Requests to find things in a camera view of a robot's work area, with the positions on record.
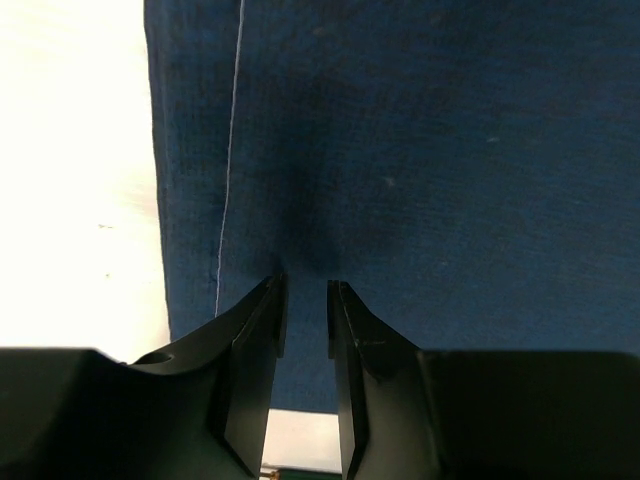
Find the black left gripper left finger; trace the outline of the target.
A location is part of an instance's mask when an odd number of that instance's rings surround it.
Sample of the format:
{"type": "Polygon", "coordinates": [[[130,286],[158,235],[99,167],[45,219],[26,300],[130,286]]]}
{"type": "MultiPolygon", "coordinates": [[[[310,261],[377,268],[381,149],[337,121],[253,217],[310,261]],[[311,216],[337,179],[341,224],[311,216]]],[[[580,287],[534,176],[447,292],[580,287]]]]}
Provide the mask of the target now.
{"type": "Polygon", "coordinates": [[[256,478],[276,362],[284,354],[287,277],[265,278],[229,310],[132,368],[159,427],[158,478],[256,478]]]}

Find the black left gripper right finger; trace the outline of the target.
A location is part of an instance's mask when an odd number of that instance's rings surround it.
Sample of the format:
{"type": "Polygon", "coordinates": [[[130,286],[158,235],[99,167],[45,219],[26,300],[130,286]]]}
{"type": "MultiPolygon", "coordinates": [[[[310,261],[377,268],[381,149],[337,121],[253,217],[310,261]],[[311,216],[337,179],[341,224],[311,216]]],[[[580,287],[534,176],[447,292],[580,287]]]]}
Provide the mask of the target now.
{"type": "Polygon", "coordinates": [[[342,477],[438,479],[418,347],[376,317],[346,282],[328,283],[327,323],[342,477]]]}

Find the blue fabric placemat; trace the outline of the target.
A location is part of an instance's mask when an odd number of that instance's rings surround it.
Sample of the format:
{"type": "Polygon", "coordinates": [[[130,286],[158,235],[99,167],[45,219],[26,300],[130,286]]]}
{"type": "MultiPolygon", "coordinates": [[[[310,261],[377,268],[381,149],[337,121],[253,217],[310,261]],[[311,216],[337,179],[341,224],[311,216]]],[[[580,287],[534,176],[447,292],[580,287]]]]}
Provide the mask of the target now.
{"type": "Polygon", "coordinates": [[[148,1],[169,329],[289,280],[272,403],[330,412],[326,287],[434,349],[639,349],[635,1],[148,1]]]}

